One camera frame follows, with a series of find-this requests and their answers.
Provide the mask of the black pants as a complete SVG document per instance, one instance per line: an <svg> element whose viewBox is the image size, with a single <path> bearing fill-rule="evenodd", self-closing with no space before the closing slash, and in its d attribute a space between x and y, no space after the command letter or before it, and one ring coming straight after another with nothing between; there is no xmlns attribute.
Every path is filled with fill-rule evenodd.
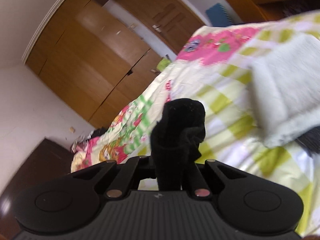
<svg viewBox="0 0 320 240"><path fill-rule="evenodd" d="M206 136L201 102L182 98L164 104L150 135L151 156L160 191L179 191L188 165L200 158Z"/></svg>

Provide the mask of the grey folded clothes pile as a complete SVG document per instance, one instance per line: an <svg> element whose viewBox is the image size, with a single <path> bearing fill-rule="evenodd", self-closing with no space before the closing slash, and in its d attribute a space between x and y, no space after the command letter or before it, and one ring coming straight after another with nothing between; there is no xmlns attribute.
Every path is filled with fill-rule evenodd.
<svg viewBox="0 0 320 240"><path fill-rule="evenodd" d="M296 141L308 154L319 153L319 39L296 33L249 67L264 146Z"/></svg>

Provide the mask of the clothes heap near headboard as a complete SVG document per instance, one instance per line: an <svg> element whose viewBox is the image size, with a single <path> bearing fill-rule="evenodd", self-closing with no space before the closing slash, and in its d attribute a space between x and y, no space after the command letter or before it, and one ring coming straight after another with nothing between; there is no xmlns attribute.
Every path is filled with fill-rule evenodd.
<svg viewBox="0 0 320 240"><path fill-rule="evenodd" d="M92 147L97 140L107 132L107 129L102 127L95 129L89 133L89 135L81 135L71 145L70 151L73 154L77 152L86 152L89 147Z"/></svg>

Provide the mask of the green item on floor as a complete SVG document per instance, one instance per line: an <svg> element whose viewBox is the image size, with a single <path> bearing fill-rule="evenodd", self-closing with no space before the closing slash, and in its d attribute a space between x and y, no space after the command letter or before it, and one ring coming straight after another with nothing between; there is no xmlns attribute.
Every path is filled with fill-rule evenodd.
<svg viewBox="0 0 320 240"><path fill-rule="evenodd" d="M157 64L157 67L156 69L159 71L159 72L163 72L163 70L165 70L165 68L167 68L167 66L171 64L171 60L170 59L167 59L166 57L163 57L161 59L161 61Z"/></svg>

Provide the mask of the dark wooden headboard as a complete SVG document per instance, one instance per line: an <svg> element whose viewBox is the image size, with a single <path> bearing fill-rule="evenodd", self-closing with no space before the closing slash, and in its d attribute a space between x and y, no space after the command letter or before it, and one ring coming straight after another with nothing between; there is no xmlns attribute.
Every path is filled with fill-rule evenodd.
<svg viewBox="0 0 320 240"><path fill-rule="evenodd" d="M70 172L73 154L59 144L44 139L31 152L1 194L1 237L12 239L20 227L12 213L12 201L31 186L53 180Z"/></svg>

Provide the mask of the wooden wardrobe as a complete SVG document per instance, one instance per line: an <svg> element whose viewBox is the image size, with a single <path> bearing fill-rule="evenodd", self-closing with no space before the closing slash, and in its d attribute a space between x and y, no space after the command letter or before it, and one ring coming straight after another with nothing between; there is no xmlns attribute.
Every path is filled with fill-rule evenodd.
<svg viewBox="0 0 320 240"><path fill-rule="evenodd" d="M65 0L27 66L92 126L108 127L155 78L160 56L94 0Z"/></svg>

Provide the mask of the wooden door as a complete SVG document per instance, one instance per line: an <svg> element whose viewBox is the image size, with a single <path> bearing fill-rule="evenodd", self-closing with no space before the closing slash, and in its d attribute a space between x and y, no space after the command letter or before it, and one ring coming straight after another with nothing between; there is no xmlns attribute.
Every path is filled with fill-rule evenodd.
<svg viewBox="0 0 320 240"><path fill-rule="evenodd" d="M175 54L204 22L181 0L115 0Z"/></svg>

